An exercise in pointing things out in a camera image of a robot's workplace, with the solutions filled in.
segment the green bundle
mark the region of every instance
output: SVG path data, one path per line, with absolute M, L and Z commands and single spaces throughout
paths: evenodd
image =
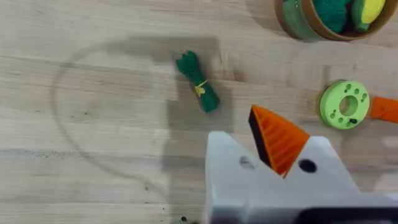
M 220 99 L 214 92 L 208 80 L 200 70 L 198 57 L 192 51 L 182 55 L 181 59 L 175 61 L 178 70 L 184 74 L 188 81 L 195 87 L 200 99 L 201 107 L 205 112 L 210 112 L 218 107 Z
M 347 23 L 346 5 L 352 0 L 313 0 L 313 5 L 325 26 L 340 33 Z

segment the cardboard container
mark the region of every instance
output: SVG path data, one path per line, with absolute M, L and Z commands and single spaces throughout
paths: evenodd
M 357 40 L 369 37 L 379 31 L 394 15 L 397 0 L 386 0 L 380 16 L 365 33 L 356 32 L 349 24 L 337 34 L 327 28 L 316 12 L 313 0 L 275 0 L 275 11 L 282 27 L 293 37 L 303 40 Z

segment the yellow tie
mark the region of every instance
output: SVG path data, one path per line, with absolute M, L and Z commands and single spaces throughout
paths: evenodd
M 206 93 L 206 90 L 205 90 L 204 88 L 202 88 L 202 86 L 203 86 L 204 84 L 206 84 L 206 82 L 207 82 L 207 80 L 205 80 L 205 81 L 202 82 L 201 84 L 195 86 L 195 90 L 197 91 L 199 97 L 200 97 L 200 95 Z

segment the curved line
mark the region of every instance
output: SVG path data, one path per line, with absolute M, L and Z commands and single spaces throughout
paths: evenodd
M 52 109 L 53 117 L 58 126 L 58 129 L 62 133 L 63 137 L 68 141 L 69 145 L 74 150 L 76 150 L 82 158 L 84 158 L 87 162 L 89 162 L 93 166 L 95 166 L 95 167 L 101 169 L 102 171 L 107 172 L 111 175 L 115 175 L 117 177 L 121 177 L 124 179 L 132 179 L 132 180 L 142 182 L 144 185 L 149 186 L 152 190 L 157 192 L 160 196 L 162 196 L 163 198 L 166 198 L 166 194 L 164 194 L 163 191 L 158 186 L 154 185 L 151 181 L 149 181 L 143 177 L 139 177 L 137 175 L 126 174 L 126 173 L 120 172 L 116 169 L 108 167 L 108 166 L 98 162 L 97 160 L 95 160 L 92 156 L 90 156 L 87 152 L 85 152 L 79 146 L 79 144 L 77 144 L 73 140 L 73 138 L 70 136 L 68 130 L 63 125 L 62 120 L 60 119 L 60 117 L 58 115 L 58 104 L 57 104 L 58 84 L 60 83 L 60 81 L 62 80 L 63 76 L 66 74 L 66 72 L 68 71 L 69 68 L 71 68 L 78 60 L 85 58 L 88 55 L 87 52 L 96 52 L 96 51 L 98 51 L 97 47 L 91 47 L 88 49 L 83 49 L 83 50 L 78 51 L 77 53 L 75 53 L 71 57 L 69 57 L 67 62 L 64 62 L 63 65 L 60 66 L 60 69 L 58 70 L 58 72 L 55 74 L 55 78 L 54 78 L 51 88 L 50 88 L 50 102 L 51 102 L 51 109 Z

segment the wooden table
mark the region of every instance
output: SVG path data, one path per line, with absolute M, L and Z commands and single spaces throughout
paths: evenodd
M 336 131 L 316 113 L 339 78 L 398 98 L 397 19 L 370 39 L 304 43 L 267 0 L 2 0 L 0 27 L 0 223 L 200 220 L 207 134 L 254 152 L 251 104 L 326 136 L 363 190 L 398 189 L 398 124 Z M 176 72 L 188 49 L 214 113 Z

